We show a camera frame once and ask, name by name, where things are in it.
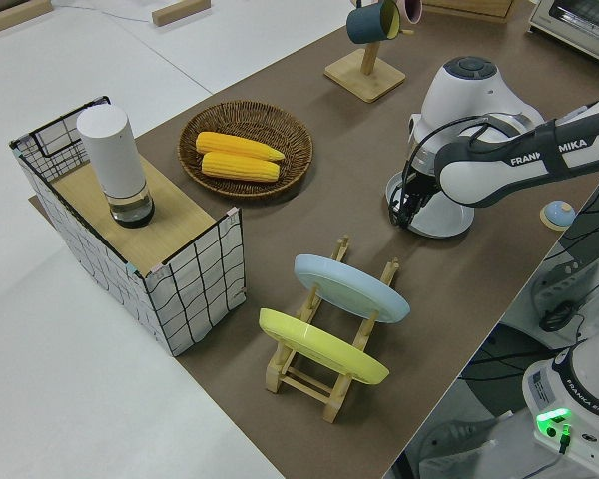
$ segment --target wicker tray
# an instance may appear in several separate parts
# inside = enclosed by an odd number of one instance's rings
[[[285,154],[280,179],[274,183],[241,182],[208,177],[196,151],[199,132],[219,132],[266,143]],[[306,173],[312,160],[312,140],[305,126],[278,107],[248,100],[220,103],[193,117],[180,136],[178,158],[185,171],[204,187],[241,199],[270,198],[288,190]]]

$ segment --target blue mug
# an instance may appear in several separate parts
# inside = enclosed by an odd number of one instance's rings
[[[393,0],[382,0],[365,7],[357,0],[348,14],[346,32],[352,43],[373,43],[392,40],[399,34],[399,8]]]

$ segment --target yellow plate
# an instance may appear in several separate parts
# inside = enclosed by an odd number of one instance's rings
[[[317,327],[272,309],[260,309],[260,327],[299,354],[364,384],[379,384],[388,369],[376,359]]]

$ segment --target wire mesh frame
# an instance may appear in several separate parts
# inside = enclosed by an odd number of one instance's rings
[[[242,212],[232,209],[142,277],[53,187],[87,163],[75,127],[90,102],[11,142],[47,216],[94,281],[120,302],[172,355],[199,342],[246,300]]]

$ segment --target yellow corn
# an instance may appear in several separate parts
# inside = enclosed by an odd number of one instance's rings
[[[202,173],[230,180],[272,183],[280,177],[280,165],[231,153],[208,152],[202,157]]]
[[[272,162],[284,159],[284,153],[269,145],[217,132],[199,132],[196,138],[196,150],[202,155],[208,152],[226,152]]]

